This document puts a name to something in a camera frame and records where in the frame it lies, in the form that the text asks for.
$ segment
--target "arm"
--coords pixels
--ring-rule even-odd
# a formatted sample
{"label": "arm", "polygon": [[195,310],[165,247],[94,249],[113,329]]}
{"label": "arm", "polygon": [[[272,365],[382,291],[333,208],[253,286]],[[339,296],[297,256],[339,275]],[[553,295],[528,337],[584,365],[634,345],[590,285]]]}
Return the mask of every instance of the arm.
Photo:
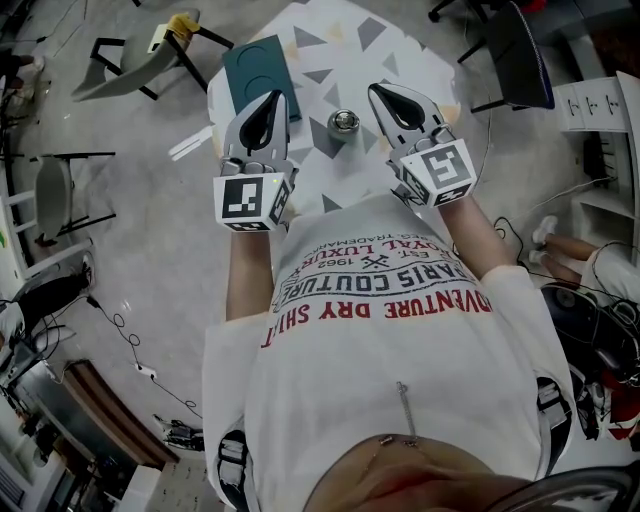
{"label": "arm", "polygon": [[273,295],[268,233],[231,235],[227,321],[269,311]]}
{"label": "arm", "polygon": [[515,265],[507,244],[473,197],[445,204],[440,207],[440,213],[458,248],[460,259],[478,279],[501,265]]}

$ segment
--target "electrical outlet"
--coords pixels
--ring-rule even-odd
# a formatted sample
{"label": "electrical outlet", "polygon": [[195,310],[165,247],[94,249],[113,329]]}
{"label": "electrical outlet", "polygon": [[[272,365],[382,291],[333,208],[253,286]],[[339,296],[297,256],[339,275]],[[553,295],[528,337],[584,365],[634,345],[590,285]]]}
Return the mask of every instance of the electrical outlet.
{"label": "electrical outlet", "polygon": [[156,371],[153,368],[149,368],[148,366],[143,366],[141,364],[136,364],[136,363],[133,363],[133,366],[142,375],[146,375],[147,377],[150,377],[150,378],[152,378],[154,380],[158,378],[158,374],[156,373]]}

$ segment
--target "desk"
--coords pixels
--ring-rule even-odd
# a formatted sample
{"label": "desk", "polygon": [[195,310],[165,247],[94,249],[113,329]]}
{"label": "desk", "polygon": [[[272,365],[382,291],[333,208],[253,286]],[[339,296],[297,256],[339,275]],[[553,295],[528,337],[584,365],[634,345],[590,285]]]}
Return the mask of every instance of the desk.
{"label": "desk", "polygon": [[74,254],[86,251],[92,245],[90,239],[84,240],[28,267],[13,226],[11,203],[2,196],[0,196],[0,236],[0,293],[6,300],[11,300],[36,274]]}
{"label": "desk", "polygon": [[[322,195],[342,207],[364,195],[396,188],[386,165],[391,150],[369,105],[367,88],[390,82],[425,94],[449,122],[460,106],[454,69],[398,27],[344,0],[292,3],[252,40],[277,35],[302,119],[291,124],[289,159],[299,168],[289,204],[297,213],[324,212]],[[209,83],[213,144],[222,156],[227,126],[236,112],[225,70]],[[359,132],[347,143],[328,135],[340,108],[354,111]]]}

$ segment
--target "foot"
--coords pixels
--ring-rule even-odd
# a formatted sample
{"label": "foot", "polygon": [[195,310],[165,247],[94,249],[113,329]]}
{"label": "foot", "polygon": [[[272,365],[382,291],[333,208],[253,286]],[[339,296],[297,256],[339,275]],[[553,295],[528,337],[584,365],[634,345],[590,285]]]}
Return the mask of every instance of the foot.
{"label": "foot", "polygon": [[92,290],[96,285],[96,265],[90,252],[85,252],[82,256],[82,273],[87,278],[86,290]]}
{"label": "foot", "polygon": [[534,265],[542,265],[542,257],[547,251],[529,251],[529,262]]}
{"label": "foot", "polygon": [[531,239],[534,244],[544,245],[546,243],[547,235],[554,234],[556,232],[556,226],[558,225],[558,217],[555,215],[548,215],[538,226],[533,234],[531,235]]}

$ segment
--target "yellow object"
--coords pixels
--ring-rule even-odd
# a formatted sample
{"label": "yellow object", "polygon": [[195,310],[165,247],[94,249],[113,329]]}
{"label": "yellow object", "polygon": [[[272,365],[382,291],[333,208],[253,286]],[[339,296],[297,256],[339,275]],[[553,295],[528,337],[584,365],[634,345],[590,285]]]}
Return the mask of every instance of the yellow object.
{"label": "yellow object", "polygon": [[171,16],[167,24],[167,30],[173,32],[177,38],[183,41],[191,41],[193,33],[200,30],[200,24],[189,18],[189,15],[185,12]]}

